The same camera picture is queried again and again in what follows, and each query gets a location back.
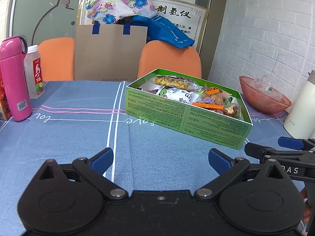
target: white brick wall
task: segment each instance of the white brick wall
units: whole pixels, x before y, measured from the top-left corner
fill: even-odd
[[[240,75],[257,78],[273,70],[274,87],[294,102],[315,70],[314,3],[227,0],[209,80],[240,90]]]

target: table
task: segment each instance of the table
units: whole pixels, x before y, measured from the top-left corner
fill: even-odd
[[[32,100],[32,115],[22,122],[0,121],[0,235],[17,236],[24,228],[16,206],[24,189],[48,158],[71,163],[105,147],[115,154],[106,178],[126,189],[194,192],[218,174],[208,163],[217,148],[232,158],[253,142],[278,146],[287,113],[263,115],[247,106],[253,128],[240,150],[231,149],[125,113],[128,82],[45,82],[45,93]],[[299,190],[304,183],[295,182]]]

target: paper bag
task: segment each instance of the paper bag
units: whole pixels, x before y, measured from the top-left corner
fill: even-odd
[[[74,48],[74,79],[135,81],[146,44],[146,27],[78,25]]]

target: pink bowl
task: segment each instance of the pink bowl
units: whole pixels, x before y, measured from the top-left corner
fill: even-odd
[[[279,102],[259,92],[250,85],[252,81],[253,78],[247,76],[239,77],[246,101],[257,111],[265,114],[280,113],[292,105],[291,101],[285,95],[282,95],[282,100]]]

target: pink thermos bottle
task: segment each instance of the pink thermos bottle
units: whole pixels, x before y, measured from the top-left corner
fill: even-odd
[[[32,113],[22,56],[26,53],[26,40],[20,36],[9,37],[0,46],[0,68],[4,91],[15,121],[25,120]]]

